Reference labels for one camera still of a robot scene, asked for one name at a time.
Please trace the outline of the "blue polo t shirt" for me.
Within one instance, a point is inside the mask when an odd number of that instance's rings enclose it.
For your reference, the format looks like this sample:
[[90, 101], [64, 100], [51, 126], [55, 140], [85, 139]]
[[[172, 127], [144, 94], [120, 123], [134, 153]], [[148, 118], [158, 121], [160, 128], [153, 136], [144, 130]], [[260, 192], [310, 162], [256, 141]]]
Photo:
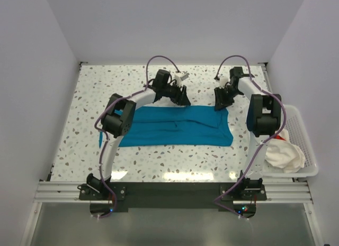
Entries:
[[136, 110], [131, 130], [120, 147], [152, 145], [212, 145], [229, 147], [233, 135], [228, 111], [212, 106], [157, 107]]

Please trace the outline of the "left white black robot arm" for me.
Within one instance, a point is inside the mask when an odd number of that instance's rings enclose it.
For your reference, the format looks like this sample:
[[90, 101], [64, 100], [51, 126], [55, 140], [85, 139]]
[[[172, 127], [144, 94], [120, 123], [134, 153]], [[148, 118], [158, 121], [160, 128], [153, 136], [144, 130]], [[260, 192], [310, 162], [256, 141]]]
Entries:
[[170, 73], [160, 69], [156, 77], [145, 87], [127, 97], [113, 94], [104, 112], [95, 122], [95, 128], [102, 132], [105, 141], [101, 147], [99, 157], [99, 171], [97, 175], [89, 174], [86, 184], [97, 199], [105, 199], [113, 190], [108, 183], [111, 180], [111, 170], [115, 153], [125, 135], [132, 127], [133, 117], [137, 109], [152, 104], [163, 97], [169, 98], [179, 106], [190, 106], [186, 86], [182, 81], [189, 77], [186, 71]]

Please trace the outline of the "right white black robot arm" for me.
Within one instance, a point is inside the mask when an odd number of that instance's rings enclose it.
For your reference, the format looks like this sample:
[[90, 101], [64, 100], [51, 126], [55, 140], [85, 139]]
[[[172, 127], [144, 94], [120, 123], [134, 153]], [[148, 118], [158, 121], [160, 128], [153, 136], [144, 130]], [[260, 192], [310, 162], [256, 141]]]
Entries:
[[215, 111], [228, 108], [238, 95], [249, 100], [246, 117], [249, 145], [246, 168], [240, 172], [234, 183], [222, 196], [237, 194], [240, 199], [247, 200], [255, 190], [262, 187], [261, 169], [264, 165], [268, 143], [275, 138], [282, 128], [281, 113], [284, 107], [280, 95], [273, 95], [260, 87], [252, 74], [245, 74], [242, 67], [233, 67], [229, 71], [229, 79], [216, 76], [219, 86], [215, 88]]

